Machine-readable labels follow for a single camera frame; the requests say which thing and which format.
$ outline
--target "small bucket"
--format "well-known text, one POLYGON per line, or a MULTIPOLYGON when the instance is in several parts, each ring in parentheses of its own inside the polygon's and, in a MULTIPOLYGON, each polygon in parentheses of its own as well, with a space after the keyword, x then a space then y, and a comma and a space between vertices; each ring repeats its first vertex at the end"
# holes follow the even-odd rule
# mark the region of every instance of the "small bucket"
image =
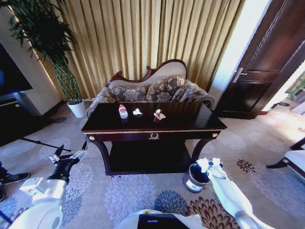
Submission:
POLYGON ((187 190, 193 193, 199 193, 210 182, 210 179, 207 172, 202 173, 201 167, 197 163, 194 163, 190 165, 182 181, 187 190))

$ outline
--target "plastic bottle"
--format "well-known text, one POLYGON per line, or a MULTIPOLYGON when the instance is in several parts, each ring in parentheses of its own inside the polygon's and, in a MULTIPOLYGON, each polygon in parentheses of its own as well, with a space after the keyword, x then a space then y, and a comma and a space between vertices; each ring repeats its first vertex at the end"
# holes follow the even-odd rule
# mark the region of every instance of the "plastic bottle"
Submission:
POLYGON ((123 106, 122 104, 120 104, 119 113, 120 113, 120 116, 121 116, 122 119, 125 119, 125 118, 128 117, 128 113, 127 113, 126 107, 123 106))

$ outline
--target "throw pillow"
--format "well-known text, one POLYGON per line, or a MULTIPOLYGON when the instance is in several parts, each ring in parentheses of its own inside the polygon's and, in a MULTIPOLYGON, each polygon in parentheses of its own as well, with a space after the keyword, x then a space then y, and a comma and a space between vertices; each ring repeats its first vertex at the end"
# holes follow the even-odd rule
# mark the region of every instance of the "throw pillow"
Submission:
POLYGON ((115 103, 115 97, 108 87, 104 87, 100 93, 97 94, 96 100, 98 103, 115 103))
POLYGON ((142 101, 145 100, 146 88, 116 86, 111 93, 116 96, 117 102, 142 101))
POLYGON ((151 85, 147 91, 146 100, 154 102, 171 101, 176 91, 185 83, 180 75, 172 75, 151 85))
POLYGON ((176 93, 173 95, 172 102, 178 102, 185 92, 185 87, 179 88, 176 93))
POLYGON ((194 99, 194 92, 192 88, 186 88, 183 96, 179 100, 179 102, 191 102, 194 99))

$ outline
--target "white flower pot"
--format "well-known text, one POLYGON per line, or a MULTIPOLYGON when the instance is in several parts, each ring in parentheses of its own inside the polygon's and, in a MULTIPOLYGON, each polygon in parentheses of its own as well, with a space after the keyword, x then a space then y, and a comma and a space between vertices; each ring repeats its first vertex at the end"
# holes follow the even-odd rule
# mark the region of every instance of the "white flower pot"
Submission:
POLYGON ((67 104, 68 107, 72 110, 73 114, 77 117, 77 118, 82 118, 85 116, 85 103, 84 101, 82 101, 79 104, 75 104, 75 105, 69 105, 67 104))

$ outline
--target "floral carpet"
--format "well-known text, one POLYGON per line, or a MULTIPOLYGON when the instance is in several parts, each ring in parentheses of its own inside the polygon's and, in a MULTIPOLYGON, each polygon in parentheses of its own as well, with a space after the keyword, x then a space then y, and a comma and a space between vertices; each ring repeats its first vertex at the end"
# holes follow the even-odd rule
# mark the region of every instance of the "floral carpet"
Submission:
MULTIPOLYGON (((78 119, 64 105, 52 117, 53 124, 27 138, 80 150, 86 118, 78 119)), ((222 119, 228 128, 202 150, 200 158, 220 157, 229 178, 245 193, 254 214, 277 229, 304 228, 305 184, 289 168, 267 169, 283 158, 289 147, 305 136, 305 118, 277 106, 253 120, 222 119)), ((198 140, 187 140, 192 152, 198 140)), ((210 229, 237 229, 238 225, 220 204, 211 184, 194 194, 185 189, 183 174, 106 176, 98 148, 88 145, 88 155, 71 170, 62 228, 111 229, 130 213, 143 208, 182 215, 199 214, 210 229)), ((49 176, 54 166, 48 159, 54 149, 16 140, 0 147, 0 160, 12 174, 31 172, 49 176)), ((5 186, 7 198, 0 210, 15 220, 31 206, 20 183, 5 186)), ((8 224, 0 219, 0 229, 8 224)))

